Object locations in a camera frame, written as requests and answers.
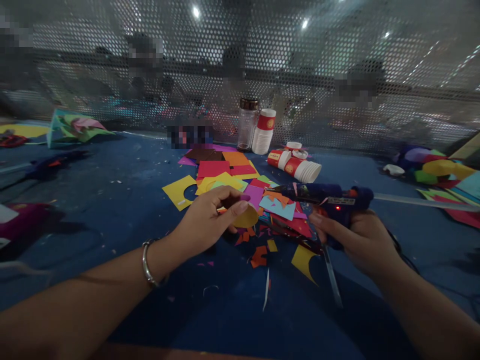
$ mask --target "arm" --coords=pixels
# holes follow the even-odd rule
[[[310,221],[372,278],[423,358],[480,359],[480,325],[402,261],[373,211],[354,214],[350,229],[316,213]]]
[[[229,186],[199,196],[178,227],[151,244],[147,263],[159,282],[208,249],[247,208]],[[217,208],[232,205],[221,216]],[[86,359],[150,292],[137,248],[0,313],[3,359]]]

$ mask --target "metal mesh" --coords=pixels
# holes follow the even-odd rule
[[[249,96],[277,110],[275,143],[369,154],[444,151],[480,129],[478,1],[0,3],[0,100],[19,116],[210,122],[235,142]]]

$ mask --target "pink paper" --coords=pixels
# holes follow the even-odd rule
[[[82,132],[82,128],[99,128],[107,130],[100,122],[91,117],[78,117],[71,122],[71,125],[79,133]]]
[[[248,185],[243,192],[245,195],[250,195],[250,204],[258,211],[260,202],[262,201],[262,196],[264,194],[264,189],[252,185]]]

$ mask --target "purple paper craft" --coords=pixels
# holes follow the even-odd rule
[[[248,185],[243,192],[245,195],[250,195],[250,204],[258,211],[260,202],[262,201],[262,195],[264,194],[264,189],[256,186]]]
[[[293,218],[294,219],[307,219],[307,214],[304,214],[302,212],[294,212],[293,213]]]

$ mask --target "bracelet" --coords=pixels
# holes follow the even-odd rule
[[[145,274],[146,280],[152,287],[158,288],[160,285],[158,282],[155,281],[154,277],[150,273],[149,265],[147,264],[147,249],[149,248],[149,245],[155,240],[157,239],[150,238],[141,245],[141,247],[143,248],[143,256],[141,258],[141,262],[143,264],[143,273]]]

